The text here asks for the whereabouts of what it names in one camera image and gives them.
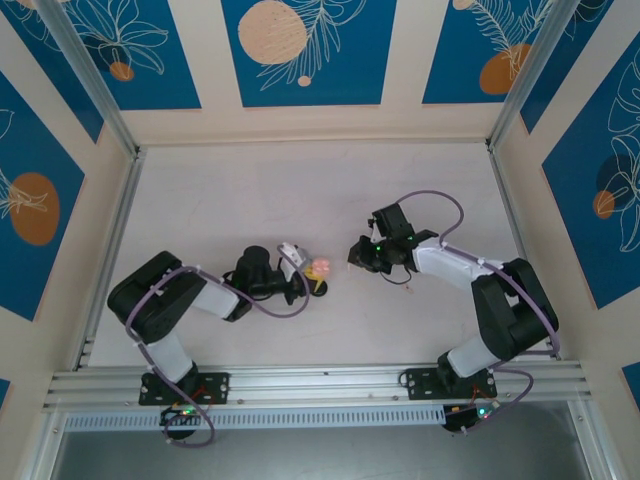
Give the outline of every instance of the white wall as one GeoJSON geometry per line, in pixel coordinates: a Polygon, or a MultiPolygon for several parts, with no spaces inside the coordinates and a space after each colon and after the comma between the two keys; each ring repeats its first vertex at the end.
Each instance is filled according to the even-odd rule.
{"type": "Polygon", "coordinates": [[[638,33],[640,4],[616,0],[540,123],[520,119],[498,149],[525,248],[558,313],[563,354],[581,360],[630,478],[640,478],[640,412],[621,368],[640,360],[640,290],[597,310],[541,164],[638,33]]]}
{"type": "Polygon", "coordinates": [[[451,0],[398,0],[380,106],[244,109],[220,0],[170,0],[202,110],[124,112],[142,144],[486,138],[501,103],[422,105],[451,0]]]}
{"type": "Polygon", "coordinates": [[[91,141],[2,15],[0,45],[0,71],[85,173],[36,320],[0,308],[0,378],[12,385],[0,418],[0,476],[10,479],[35,440],[52,373],[74,354],[128,161],[108,130],[91,141]]]}

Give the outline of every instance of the pink object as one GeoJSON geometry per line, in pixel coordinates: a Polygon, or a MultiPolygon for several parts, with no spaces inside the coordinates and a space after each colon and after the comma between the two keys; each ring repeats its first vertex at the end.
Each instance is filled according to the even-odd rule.
{"type": "Polygon", "coordinates": [[[318,257],[314,258],[311,263],[311,273],[314,276],[325,278],[329,275],[331,269],[329,268],[329,260],[326,258],[318,257]]]}

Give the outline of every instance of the yellow object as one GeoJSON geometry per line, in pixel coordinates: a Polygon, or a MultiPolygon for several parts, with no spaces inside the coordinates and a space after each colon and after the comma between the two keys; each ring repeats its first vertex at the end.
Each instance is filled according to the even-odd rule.
{"type": "Polygon", "coordinates": [[[317,292],[318,289],[320,288],[320,285],[322,285],[322,282],[324,282],[324,277],[314,274],[313,269],[310,266],[305,268],[304,276],[307,277],[309,280],[316,281],[316,286],[313,289],[313,293],[317,292]]]}

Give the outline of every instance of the purple cable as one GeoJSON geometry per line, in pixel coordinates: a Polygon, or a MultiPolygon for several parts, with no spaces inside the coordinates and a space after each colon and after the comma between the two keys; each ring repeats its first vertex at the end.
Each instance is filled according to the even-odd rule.
{"type": "MultiPolygon", "coordinates": [[[[437,196],[440,196],[440,197],[444,197],[444,198],[450,200],[458,208],[458,220],[456,221],[456,223],[454,223],[451,227],[446,229],[440,235],[440,246],[442,248],[444,248],[445,250],[447,250],[447,251],[449,251],[449,252],[451,252],[451,253],[453,253],[455,255],[458,255],[459,257],[462,257],[462,258],[465,258],[467,260],[471,260],[472,262],[478,263],[480,266],[482,266],[482,267],[488,269],[489,271],[495,273],[496,275],[500,276],[500,278],[502,278],[509,285],[511,285],[511,287],[518,293],[518,295],[520,295],[520,297],[522,297],[522,299],[529,305],[529,307],[531,307],[531,309],[534,311],[534,313],[536,314],[536,316],[538,317],[540,322],[542,322],[542,324],[544,325],[545,329],[547,330],[547,333],[549,334],[549,338],[551,339],[551,345],[552,345],[551,350],[546,350],[546,351],[534,350],[534,351],[530,351],[530,352],[523,352],[521,355],[547,355],[547,354],[556,355],[560,351],[560,340],[558,338],[558,335],[557,335],[556,331],[553,329],[553,327],[551,325],[551,322],[549,322],[549,319],[547,319],[547,316],[544,314],[542,309],[538,305],[536,305],[535,301],[531,298],[531,296],[529,296],[529,294],[527,294],[527,292],[525,292],[524,289],[520,285],[518,285],[518,283],[514,279],[509,277],[500,268],[495,267],[494,265],[491,265],[488,262],[482,261],[480,258],[476,257],[475,255],[467,253],[467,252],[465,252],[463,250],[459,250],[459,249],[457,249],[455,247],[450,247],[449,245],[447,245],[445,243],[444,239],[447,237],[447,235],[449,235],[451,232],[456,230],[462,224],[462,221],[464,220],[464,208],[462,208],[462,205],[460,204],[460,202],[456,198],[454,198],[453,196],[449,195],[448,193],[444,193],[444,192],[441,192],[439,190],[416,190],[415,192],[411,192],[411,193],[408,193],[408,194],[404,195],[403,197],[400,197],[396,201],[396,203],[400,203],[403,200],[406,200],[407,198],[411,198],[411,197],[416,196],[416,195],[437,195],[437,196]]],[[[530,373],[525,372],[524,370],[499,368],[504,363],[505,362],[502,362],[502,361],[498,362],[498,363],[492,365],[490,368],[493,368],[494,371],[496,371],[496,372],[513,373],[513,374],[516,374],[516,375],[524,375],[525,377],[527,377],[529,379],[529,385],[527,385],[527,387],[524,389],[524,391],[520,395],[518,395],[515,399],[513,399],[511,402],[509,402],[508,404],[498,408],[494,412],[494,414],[492,415],[491,418],[495,417],[495,415],[498,414],[499,412],[507,410],[508,408],[511,408],[514,405],[516,405],[518,402],[520,402],[520,400],[522,400],[525,396],[527,396],[527,394],[533,388],[533,376],[530,373]]],[[[470,428],[466,429],[465,433],[473,431],[473,430],[479,428],[483,424],[484,424],[484,422],[479,422],[476,425],[474,425],[473,427],[470,427],[470,428]]]]}
{"type": "Polygon", "coordinates": [[[200,275],[200,276],[202,276],[202,277],[204,277],[204,278],[206,278],[208,280],[211,280],[211,281],[223,286],[224,288],[226,288],[227,290],[232,291],[233,293],[235,293],[239,297],[244,298],[249,303],[251,303],[252,306],[254,306],[255,308],[257,308],[261,312],[263,312],[263,313],[265,313],[265,314],[267,314],[267,315],[269,315],[271,317],[274,317],[274,318],[291,318],[291,317],[295,317],[296,315],[301,313],[305,308],[307,308],[307,305],[309,304],[309,298],[311,296],[311,288],[309,287],[309,282],[307,281],[306,277],[304,276],[304,272],[289,257],[287,257],[284,254],[284,251],[282,250],[281,246],[278,246],[278,253],[280,253],[282,258],[285,259],[285,261],[289,262],[295,268],[296,272],[298,272],[298,274],[302,278],[302,283],[304,285],[304,290],[305,290],[304,303],[302,304],[302,306],[300,308],[298,308],[297,310],[295,310],[292,313],[275,313],[275,312],[272,312],[270,310],[267,310],[262,305],[258,304],[249,295],[245,294],[244,292],[241,292],[240,290],[237,290],[237,289],[233,288],[230,285],[227,285],[226,283],[224,283],[223,281],[221,281],[219,278],[215,277],[214,275],[211,275],[210,273],[204,272],[204,271],[202,271],[202,270],[200,270],[199,268],[196,268],[196,267],[185,267],[185,266],[177,268],[176,270],[173,270],[171,273],[169,273],[168,275],[163,277],[158,283],[156,283],[153,287],[151,287],[147,293],[145,293],[143,295],[143,297],[136,304],[136,306],[133,307],[133,310],[131,310],[131,313],[129,314],[129,317],[127,318],[127,322],[126,322],[125,327],[124,327],[125,331],[127,332],[127,335],[129,335],[129,337],[131,339],[133,339],[134,342],[136,342],[136,346],[138,347],[138,349],[140,350],[140,353],[142,354],[144,359],[147,361],[147,363],[151,367],[151,370],[153,371],[153,373],[155,373],[158,376],[158,378],[160,378],[160,380],[162,380],[171,390],[173,390],[176,394],[178,394],[186,403],[188,403],[192,407],[194,407],[196,409],[196,411],[198,412],[198,415],[200,415],[200,417],[202,417],[204,419],[204,421],[207,422],[207,424],[209,425],[209,431],[210,431],[209,438],[207,440],[205,440],[204,442],[200,442],[200,443],[176,442],[175,440],[173,440],[173,439],[171,439],[169,437],[169,427],[175,421],[176,418],[182,417],[182,415],[176,415],[176,416],[172,417],[164,427],[163,434],[164,434],[165,439],[167,440],[167,443],[169,443],[171,445],[175,445],[176,447],[181,447],[181,448],[206,447],[206,446],[211,445],[213,443],[213,438],[214,438],[214,435],[215,435],[215,427],[213,425],[213,421],[211,420],[211,418],[209,418],[209,415],[207,414],[207,412],[200,405],[198,405],[198,403],[195,400],[193,400],[191,397],[189,397],[189,395],[187,395],[185,392],[183,392],[180,387],[178,387],[175,383],[173,383],[171,380],[169,380],[167,378],[167,376],[164,373],[162,373],[162,371],[157,367],[157,365],[153,361],[153,358],[149,354],[146,345],[142,342],[142,339],[140,338],[140,336],[131,328],[131,325],[133,324],[134,319],[136,318],[138,313],[140,313],[140,310],[142,310],[142,308],[149,301],[149,299],[152,296],[154,296],[169,280],[171,280],[172,278],[174,278],[174,277],[176,277],[176,276],[178,276],[178,275],[180,275],[182,273],[188,273],[188,272],[197,273],[198,275],[200,275]]]}

